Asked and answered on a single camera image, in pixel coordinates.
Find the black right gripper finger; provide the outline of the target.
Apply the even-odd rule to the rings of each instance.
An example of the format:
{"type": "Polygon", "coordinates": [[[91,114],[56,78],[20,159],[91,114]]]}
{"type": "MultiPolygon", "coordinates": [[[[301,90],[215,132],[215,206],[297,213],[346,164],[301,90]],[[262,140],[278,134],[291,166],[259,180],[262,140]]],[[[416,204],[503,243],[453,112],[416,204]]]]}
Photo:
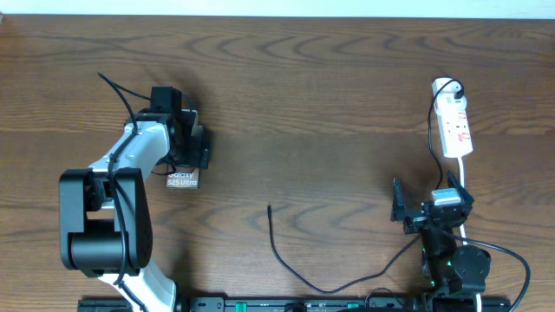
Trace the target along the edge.
{"type": "Polygon", "coordinates": [[[451,171],[447,172],[447,183],[450,188],[454,188],[461,199],[462,204],[472,204],[473,197],[468,193],[461,182],[455,177],[454,173],[451,171]]]}
{"type": "Polygon", "coordinates": [[[394,197],[392,203],[393,213],[403,213],[406,211],[406,206],[402,193],[401,181],[399,179],[393,180],[394,197]]]}

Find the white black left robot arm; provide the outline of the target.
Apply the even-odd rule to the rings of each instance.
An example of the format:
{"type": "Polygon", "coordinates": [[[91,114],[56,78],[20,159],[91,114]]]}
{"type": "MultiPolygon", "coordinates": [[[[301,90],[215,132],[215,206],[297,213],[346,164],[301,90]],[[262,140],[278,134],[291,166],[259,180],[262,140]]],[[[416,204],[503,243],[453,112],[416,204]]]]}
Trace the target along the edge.
{"type": "Polygon", "coordinates": [[[91,302],[106,311],[187,311],[179,285],[154,261],[153,229],[144,183],[173,159],[205,169],[209,150],[194,110],[144,109],[123,135],[84,169],[59,179],[60,254],[69,270],[112,285],[119,302],[91,302]]]}

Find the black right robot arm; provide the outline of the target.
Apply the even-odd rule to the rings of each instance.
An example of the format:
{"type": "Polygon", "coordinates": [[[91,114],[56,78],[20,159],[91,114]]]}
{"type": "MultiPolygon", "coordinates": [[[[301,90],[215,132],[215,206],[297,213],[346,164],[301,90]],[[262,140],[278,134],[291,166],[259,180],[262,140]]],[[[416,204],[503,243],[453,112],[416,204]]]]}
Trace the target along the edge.
{"type": "Polygon", "coordinates": [[[467,298],[473,300],[486,289],[490,254],[471,244],[458,245],[453,229],[467,221],[473,209],[473,197],[452,172],[447,174],[448,188],[433,191],[429,201],[418,209],[409,209],[401,181],[393,182],[391,220],[403,223],[406,234],[419,234],[423,262],[432,290],[425,295],[434,299],[467,298]]]}

